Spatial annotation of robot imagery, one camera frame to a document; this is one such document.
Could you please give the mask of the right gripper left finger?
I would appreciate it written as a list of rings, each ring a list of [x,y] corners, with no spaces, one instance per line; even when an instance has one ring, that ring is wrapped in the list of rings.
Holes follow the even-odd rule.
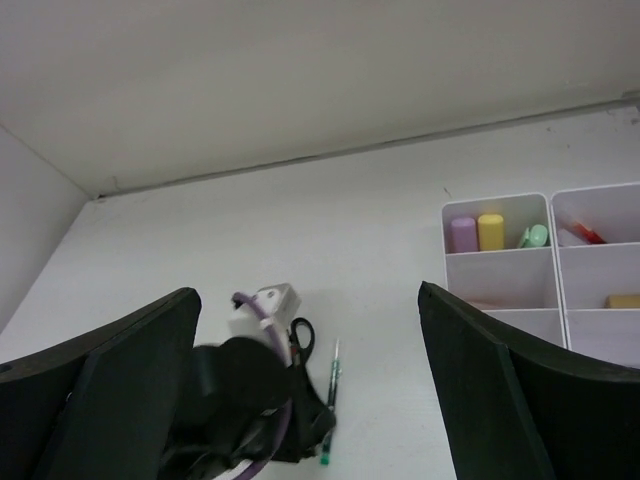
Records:
[[[200,311],[181,288],[2,363],[2,478],[156,478]]]

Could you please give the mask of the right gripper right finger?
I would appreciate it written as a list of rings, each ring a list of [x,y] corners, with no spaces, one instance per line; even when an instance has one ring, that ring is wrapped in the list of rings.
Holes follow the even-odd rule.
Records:
[[[420,324],[459,479],[636,479],[639,372],[574,353],[434,283]]]

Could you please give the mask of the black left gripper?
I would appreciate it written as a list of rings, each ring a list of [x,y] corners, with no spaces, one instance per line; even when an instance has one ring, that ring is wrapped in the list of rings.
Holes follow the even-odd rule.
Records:
[[[305,365],[285,365],[249,337],[200,345],[160,461],[162,479],[213,479],[242,462],[315,457],[336,417]]]

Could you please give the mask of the black handled scissors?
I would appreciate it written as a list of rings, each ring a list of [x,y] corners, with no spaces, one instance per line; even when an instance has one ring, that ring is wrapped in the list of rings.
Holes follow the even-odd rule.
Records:
[[[296,366],[305,365],[315,347],[316,334],[313,325],[303,317],[295,318],[289,328],[290,350]]]

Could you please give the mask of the green pen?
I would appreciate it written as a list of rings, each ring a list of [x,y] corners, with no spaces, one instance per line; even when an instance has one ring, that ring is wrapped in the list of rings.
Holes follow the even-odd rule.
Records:
[[[329,410],[334,414],[334,417],[337,417],[335,410],[336,410],[339,378],[341,375],[340,345],[341,345],[340,339],[337,338],[334,345],[334,355],[333,355],[333,360],[331,364],[331,376],[330,376],[329,390],[328,390],[328,396],[327,396],[327,406]],[[337,424],[334,424],[334,426],[329,430],[329,432],[327,433],[327,435],[325,436],[322,442],[320,465],[323,467],[326,467],[330,464],[331,446],[332,446],[332,440],[333,440],[333,435],[334,435],[336,426]]]

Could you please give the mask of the green highlighter marker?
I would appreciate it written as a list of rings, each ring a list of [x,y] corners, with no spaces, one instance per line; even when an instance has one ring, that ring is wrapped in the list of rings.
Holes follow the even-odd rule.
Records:
[[[534,224],[527,227],[518,242],[518,249],[542,248],[549,240],[548,228],[543,224]]]

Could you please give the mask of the purple highlighter marker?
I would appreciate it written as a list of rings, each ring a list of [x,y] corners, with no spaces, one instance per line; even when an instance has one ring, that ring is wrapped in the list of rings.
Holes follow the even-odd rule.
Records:
[[[470,253],[479,250],[476,219],[458,217],[451,221],[451,249],[453,253]]]

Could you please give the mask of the yellow highlighter marker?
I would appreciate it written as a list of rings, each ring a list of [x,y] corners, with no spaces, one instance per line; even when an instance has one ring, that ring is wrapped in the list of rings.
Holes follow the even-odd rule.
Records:
[[[499,251],[505,249],[505,224],[502,215],[480,215],[477,219],[477,233],[480,251]]]

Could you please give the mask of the orange red pen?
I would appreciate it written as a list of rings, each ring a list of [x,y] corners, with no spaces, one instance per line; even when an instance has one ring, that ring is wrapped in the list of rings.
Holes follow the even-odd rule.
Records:
[[[607,244],[607,241],[604,240],[595,230],[587,227],[586,225],[572,221],[570,223],[570,227],[572,232],[578,236],[581,240],[583,240],[586,244],[589,245],[603,245]]]

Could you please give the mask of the red pen with white cap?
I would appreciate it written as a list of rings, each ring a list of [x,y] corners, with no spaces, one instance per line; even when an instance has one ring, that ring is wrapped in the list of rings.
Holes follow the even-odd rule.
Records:
[[[557,231],[557,243],[560,247],[584,246],[585,241],[570,230],[561,228]]]

